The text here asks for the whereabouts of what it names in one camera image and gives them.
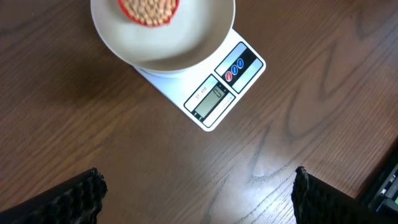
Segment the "wood grain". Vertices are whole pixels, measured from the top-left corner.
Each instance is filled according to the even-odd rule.
[[[294,223],[294,169],[356,197],[398,136],[398,1],[237,0],[268,68],[203,132],[93,26],[0,1],[0,210],[97,167],[100,223]]]

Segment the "red button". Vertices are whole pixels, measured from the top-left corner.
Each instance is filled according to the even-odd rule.
[[[232,73],[231,72],[226,72],[225,73],[225,79],[230,82],[232,80]]]

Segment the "red bowl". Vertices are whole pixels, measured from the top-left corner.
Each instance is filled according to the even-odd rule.
[[[169,19],[167,19],[166,21],[164,21],[164,23],[163,23],[162,25],[159,25],[159,24],[158,24],[158,25],[148,26],[147,24],[142,23],[141,21],[138,21],[136,18],[130,16],[129,12],[128,12],[127,9],[124,7],[123,2],[124,2],[124,0],[118,0],[119,6],[120,6],[120,8],[122,9],[122,11],[124,12],[124,14],[125,14],[131,21],[133,21],[133,22],[135,22],[135,23],[137,23],[137,24],[140,24],[140,25],[142,25],[142,26],[145,26],[145,27],[159,27],[159,26],[162,26],[162,25],[170,24],[170,21],[173,19],[174,15],[175,15],[175,12],[177,12],[178,5],[180,4],[180,0],[175,0],[175,9],[173,9],[172,15],[170,16]]]

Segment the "blue button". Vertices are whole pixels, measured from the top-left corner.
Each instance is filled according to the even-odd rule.
[[[238,66],[232,65],[231,72],[232,72],[232,75],[238,74]]]
[[[238,68],[243,68],[243,66],[244,66],[243,60],[241,58],[238,59],[237,64],[238,64]]]

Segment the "button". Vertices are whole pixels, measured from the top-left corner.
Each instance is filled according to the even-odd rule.
[[[244,66],[243,59],[239,58],[237,64],[238,64],[238,68],[243,68],[243,66]]]
[[[238,74],[238,66],[232,65],[231,72],[232,72],[232,75]]]
[[[232,80],[232,73],[230,71],[225,73],[225,80],[230,82]]]

